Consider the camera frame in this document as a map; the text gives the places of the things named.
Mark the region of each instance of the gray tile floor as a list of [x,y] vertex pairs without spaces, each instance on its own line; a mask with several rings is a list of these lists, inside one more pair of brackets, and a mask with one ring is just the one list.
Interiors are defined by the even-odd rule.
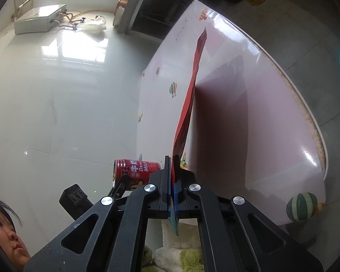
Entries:
[[309,105],[329,156],[326,203],[310,251],[326,270],[340,254],[340,22],[333,0],[223,3],[218,11],[255,39],[285,70]]

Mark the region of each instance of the silver screw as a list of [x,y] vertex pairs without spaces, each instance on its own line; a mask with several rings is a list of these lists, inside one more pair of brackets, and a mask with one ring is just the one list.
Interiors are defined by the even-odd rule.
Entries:
[[153,184],[147,184],[145,185],[144,189],[147,192],[153,192],[156,189],[156,186]]
[[104,198],[101,199],[101,203],[104,206],[109,206],[111,203],[113,203],[113,198],[109,196],[105,196]]
[[199,184],[191,184],[190,186],[189,186],[189,189],[191,190],[191,191],[199,191],[200,190],[200,185]]
[[243,197],[241,196],[236,196],[235,198],[233,198],[233,202],[237,205],[242,205],[243,203],[245,203],[245,200]]

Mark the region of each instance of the black hair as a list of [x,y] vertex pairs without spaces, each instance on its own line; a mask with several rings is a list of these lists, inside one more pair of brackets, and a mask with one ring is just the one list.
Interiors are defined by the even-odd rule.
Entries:
[[15,218],[17,218],[20,226],[22,227],[23,225],[21,223],[19,216],[16,214],[16,212],[14,212],[11,207],[9,207],[6,203],[4,203],[3,201],[0,200],[0,212],[2,212],[2,214],[9,220],[10,224],[13,225],[14,230],[15,230],[15,225],[13,223],[13,220],[11,219],[11,217],[9,216],[9,214],[6,210],[10,211],[15,216]]

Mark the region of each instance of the pink table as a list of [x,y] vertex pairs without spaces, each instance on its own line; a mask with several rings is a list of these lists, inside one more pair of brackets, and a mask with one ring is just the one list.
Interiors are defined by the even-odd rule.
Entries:
[[270,56],[197,0],[142,74],[137,153],[159,163],[171,155],[204,28],[187,169],[219,196],[242,195],[274,223],[289,223],[286,205],[294,195],[311,192],[325,202],[327,153],[319,128]]

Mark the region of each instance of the red can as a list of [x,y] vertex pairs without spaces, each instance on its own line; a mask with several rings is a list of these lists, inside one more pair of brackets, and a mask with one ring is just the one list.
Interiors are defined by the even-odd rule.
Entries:
[[135,190],[136,188],[148,184],[150,174],[161,170],[157,162],[147,162],[144,160],[115,160],[113,166],[114,184],[120,180],[122,175],[129,175],[133,179],[133,184],[126,190]]

